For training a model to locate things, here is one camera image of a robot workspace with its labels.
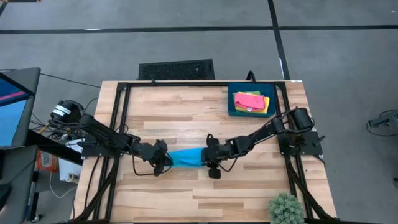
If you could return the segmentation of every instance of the blue tray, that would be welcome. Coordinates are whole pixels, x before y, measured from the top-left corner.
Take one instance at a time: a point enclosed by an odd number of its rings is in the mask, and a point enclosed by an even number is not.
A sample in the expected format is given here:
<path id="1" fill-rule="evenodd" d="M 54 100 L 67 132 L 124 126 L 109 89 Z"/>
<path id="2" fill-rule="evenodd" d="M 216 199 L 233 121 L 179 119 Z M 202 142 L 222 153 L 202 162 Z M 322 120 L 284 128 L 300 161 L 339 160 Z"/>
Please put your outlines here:
<path id="1" fill-rule="evenodd" d="M 266 114 L 245 113 L 236 111 L 233 93 L 239 91 L 260 91 L 263 96 L 269 97 L 269 106 Z M 228 84 L 228 114 L 230 116 L 247 116 L 257 118 L 268 118 L 275 114 L 275 93 L 274 86 L 271 84 L 252 84 L 252 83 L 230 83 Z"/>

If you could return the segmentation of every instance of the pink cloth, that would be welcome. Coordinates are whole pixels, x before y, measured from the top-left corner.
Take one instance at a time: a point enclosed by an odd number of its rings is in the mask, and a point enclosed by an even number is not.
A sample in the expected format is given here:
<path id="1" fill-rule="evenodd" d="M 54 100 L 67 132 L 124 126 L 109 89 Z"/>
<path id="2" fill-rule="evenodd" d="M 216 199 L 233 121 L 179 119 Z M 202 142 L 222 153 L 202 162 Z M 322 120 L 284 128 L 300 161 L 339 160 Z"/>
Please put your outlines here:
<path id="1" fill-rule="evenodd" d="M 235 95 L 235 105 L 240 108 L 252 108 L 254 110 L 264 109 L 266 107 L 264 96 L 253 96 L 241 93 Z"/>

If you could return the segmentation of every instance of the succulent plant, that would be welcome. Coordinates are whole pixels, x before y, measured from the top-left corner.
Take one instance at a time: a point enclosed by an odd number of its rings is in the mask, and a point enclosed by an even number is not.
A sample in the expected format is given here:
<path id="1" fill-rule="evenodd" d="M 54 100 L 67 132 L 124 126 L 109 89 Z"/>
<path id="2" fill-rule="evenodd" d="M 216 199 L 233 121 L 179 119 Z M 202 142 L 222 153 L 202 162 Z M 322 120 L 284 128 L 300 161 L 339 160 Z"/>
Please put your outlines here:
<path id="1" fill-rule="evenodd" d="M 302 224 L 303 207 L 297 197 L 279 193 L 269 202 L 269 219 L 271 224 Z"/>

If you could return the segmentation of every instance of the monitor screen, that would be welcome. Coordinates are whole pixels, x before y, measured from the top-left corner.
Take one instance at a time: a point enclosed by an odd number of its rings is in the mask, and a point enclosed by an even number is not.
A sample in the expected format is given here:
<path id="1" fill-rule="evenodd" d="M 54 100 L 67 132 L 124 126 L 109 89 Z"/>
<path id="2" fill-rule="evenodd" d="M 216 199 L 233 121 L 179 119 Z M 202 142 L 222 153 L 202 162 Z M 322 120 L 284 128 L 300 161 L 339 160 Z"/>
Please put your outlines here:
<path id="1" fill-rule="evenodd" d="M 0 105 L 7 105 L 27 99 L 28 97 L 28 93 L 9 83 L 7 80 L 0 78 Z"/>

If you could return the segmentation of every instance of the computer monitor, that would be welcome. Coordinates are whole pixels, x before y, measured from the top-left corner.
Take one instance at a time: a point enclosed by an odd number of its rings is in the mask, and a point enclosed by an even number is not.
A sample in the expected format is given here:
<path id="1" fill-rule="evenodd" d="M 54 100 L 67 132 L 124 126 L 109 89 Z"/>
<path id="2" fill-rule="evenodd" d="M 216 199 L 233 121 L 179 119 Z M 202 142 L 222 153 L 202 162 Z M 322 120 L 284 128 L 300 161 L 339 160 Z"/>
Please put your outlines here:
<path id="1" fill-rule="evenodd" d="M 35 93 L 0 72 L 0 106 L 26 100 Z"/>

